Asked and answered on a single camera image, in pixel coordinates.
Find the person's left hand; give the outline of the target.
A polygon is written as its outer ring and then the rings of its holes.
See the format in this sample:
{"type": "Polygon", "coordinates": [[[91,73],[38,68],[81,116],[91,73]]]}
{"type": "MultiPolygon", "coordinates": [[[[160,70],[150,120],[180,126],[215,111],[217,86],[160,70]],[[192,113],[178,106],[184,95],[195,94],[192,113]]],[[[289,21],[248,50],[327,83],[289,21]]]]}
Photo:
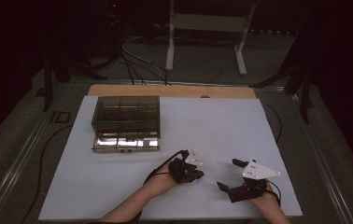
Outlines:
{"type": "Polygon", "coordinates": [[[177,186],[177,182],[169,174],[169,164],[166,163],[143,185],[148,196],[153,199],[164,195],[177,186]]]}

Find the wooden table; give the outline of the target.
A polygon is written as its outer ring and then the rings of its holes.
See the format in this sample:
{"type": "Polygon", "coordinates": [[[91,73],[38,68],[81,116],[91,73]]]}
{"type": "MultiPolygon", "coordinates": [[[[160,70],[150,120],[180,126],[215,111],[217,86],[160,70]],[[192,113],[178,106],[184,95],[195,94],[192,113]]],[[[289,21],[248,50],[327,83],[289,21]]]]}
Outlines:
{"type": "Polygon", "coordinates": [[[160,86],[160,85],[107,85],[94,84],[89,96],[161,96],[185,98],[238,98],[256,99],[254,90],[247,87],[215,86],[160,86]]]}

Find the person's right hand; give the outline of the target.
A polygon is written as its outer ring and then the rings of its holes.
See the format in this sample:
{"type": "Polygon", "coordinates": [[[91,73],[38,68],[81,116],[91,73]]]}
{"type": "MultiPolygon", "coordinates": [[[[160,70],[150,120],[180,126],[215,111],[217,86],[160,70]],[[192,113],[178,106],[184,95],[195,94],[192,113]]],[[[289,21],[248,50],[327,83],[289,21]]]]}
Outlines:
{"type": "Polygon", "coordinates": [[[262,196],[249,200],[259,211],[270,211],[280,207],[277,195],[269,183],[266,184],[266,190],[262,196]]]}

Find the white board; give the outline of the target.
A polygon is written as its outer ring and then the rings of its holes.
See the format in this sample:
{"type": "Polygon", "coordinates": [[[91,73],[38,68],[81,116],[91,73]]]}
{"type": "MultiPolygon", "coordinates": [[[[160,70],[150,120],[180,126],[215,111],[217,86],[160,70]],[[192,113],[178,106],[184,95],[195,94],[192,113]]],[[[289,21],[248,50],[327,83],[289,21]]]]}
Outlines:
{"type": "Polygon", "coordinates": [[[144,220],[253,218],[249,202],[231,203],[218,188],[243,182],[232,160],[254,160],[277,170],[281,207],[290,217],[302,210],[261,102],[257,99],[173,98],[160,100],[157,152],[99,154],[92,151],[97,99],[87,96],[66,143],[39,215],[41,221],[89,221],[117,206],[142,186],[148,174],[181,149],[194,150],[204,176],[152,200],[144,220]]]}

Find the power strip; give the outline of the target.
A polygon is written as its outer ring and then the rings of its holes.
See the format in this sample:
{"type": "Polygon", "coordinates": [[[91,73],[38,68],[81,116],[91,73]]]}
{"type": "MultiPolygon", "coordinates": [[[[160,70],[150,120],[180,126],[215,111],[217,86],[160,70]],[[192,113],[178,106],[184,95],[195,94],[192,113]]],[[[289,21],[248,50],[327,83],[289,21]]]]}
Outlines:
{"type": "Polygon", "coordinates": [[[255,35],[290,35],[289,32],[281,32],[277,30],[259,30],[250,28],[249,31],[255,35]]]}

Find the black floor bracket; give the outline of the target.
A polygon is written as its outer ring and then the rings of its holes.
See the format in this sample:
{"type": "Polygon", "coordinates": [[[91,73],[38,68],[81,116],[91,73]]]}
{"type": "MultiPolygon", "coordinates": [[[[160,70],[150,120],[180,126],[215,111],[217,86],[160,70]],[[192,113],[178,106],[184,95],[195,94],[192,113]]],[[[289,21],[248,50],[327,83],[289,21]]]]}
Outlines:
{"type": "Polygon", "coordinates": [[[71,113],[66,111],[54,111],[50,117],[50,123],[68,123],[71,113]]]}

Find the white metal stand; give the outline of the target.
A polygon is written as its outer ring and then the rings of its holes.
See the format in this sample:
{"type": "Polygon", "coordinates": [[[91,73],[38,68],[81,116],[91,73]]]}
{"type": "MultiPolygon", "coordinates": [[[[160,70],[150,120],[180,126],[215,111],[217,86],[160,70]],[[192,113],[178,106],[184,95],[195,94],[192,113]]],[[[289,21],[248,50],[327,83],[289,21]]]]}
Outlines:
{"type": "Polygon", "coordinates": [[[187,14],[175,13],[175,0],[170,0],[169,36],[165,69],[167,71],[174,69],[175,29],[231,32],[241,34],[241,39],[239,43],[233,47],[233,50],[239,74],[244,76],[247,73],[247,68],[242,50],[247,39],[256,6],[256,1],[250,3],[247,15],[244,17],[187,14]]]}

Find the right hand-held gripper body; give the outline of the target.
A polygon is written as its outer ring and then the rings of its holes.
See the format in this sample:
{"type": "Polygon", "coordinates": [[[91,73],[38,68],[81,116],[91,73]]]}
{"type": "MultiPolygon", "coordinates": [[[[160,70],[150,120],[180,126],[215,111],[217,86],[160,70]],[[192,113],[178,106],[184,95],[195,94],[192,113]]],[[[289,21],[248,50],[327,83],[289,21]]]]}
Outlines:
{"type": "Polygon", "coordinates": [[[241,202],[262,196],[266,190],[266,184],[269,183],[277,195],[278,203],[281,203],[281,191],[270,177],[280,176],[280,173],[274,169],[258,164],[256,161],[249,161],[247,167],[242,168],[242,177],[244,183],[240,187],[229,189],[227,193],[231,202],[241,202]]]}

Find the smoky transparent drawer box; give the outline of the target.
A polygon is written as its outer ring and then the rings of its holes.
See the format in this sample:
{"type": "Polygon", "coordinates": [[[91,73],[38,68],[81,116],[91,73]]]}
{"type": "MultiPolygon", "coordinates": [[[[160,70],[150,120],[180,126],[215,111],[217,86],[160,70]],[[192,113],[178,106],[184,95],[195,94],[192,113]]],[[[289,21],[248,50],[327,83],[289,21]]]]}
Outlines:
{"type": "Polygon", "coordinates": [[[92,128],[98,135],[160,138],[160,97],[100,96],[92,128]]]}

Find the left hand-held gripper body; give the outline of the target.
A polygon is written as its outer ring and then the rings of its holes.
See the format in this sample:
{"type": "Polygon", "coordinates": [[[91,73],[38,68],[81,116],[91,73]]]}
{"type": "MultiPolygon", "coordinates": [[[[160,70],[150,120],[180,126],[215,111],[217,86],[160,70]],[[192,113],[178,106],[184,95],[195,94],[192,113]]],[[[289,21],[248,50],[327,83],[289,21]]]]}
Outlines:
{"type": "Polygon", "coordinates": [[[187,183],[194,178],[192,172],[199,170],[203,163],[197,158],[195,150],[180,150],[169,162],[169,173],[178,183],[187,183]]]}

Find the black stand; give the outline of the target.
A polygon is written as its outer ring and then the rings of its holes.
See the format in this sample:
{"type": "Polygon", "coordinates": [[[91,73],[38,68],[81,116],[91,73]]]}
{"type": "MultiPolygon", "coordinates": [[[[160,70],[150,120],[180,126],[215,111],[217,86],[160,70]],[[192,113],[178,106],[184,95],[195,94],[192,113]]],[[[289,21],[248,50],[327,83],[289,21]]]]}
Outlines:
{"type": "Polygon", "coordinates": [[[56,78],[57,81],[61,83],[69,82],[72,77],[69,73],[69,67],[80,71],[86,77],[97,80],[106,80],[105,77],[101,77],[95,74],[89,68],[85,67],[81,63],[78,63],[77,61],[70,59],[62,53],[49,51],[45,54],[44,58],[44,111],[48,111],[53,102],[53,79],[56,78]]]}
{"type": "Polygon", "coordinates": [[[301,91],[300,114],[303,120],[308,123],[310,81],[317,49],[317,37],[300,32],[296,35],[278,72],[259,83],[251,84],[250,88],[262,89],[284,77],[289,77],[284,87],[284,92],[286,94],[295,94],[297,91],[301,91]]]}

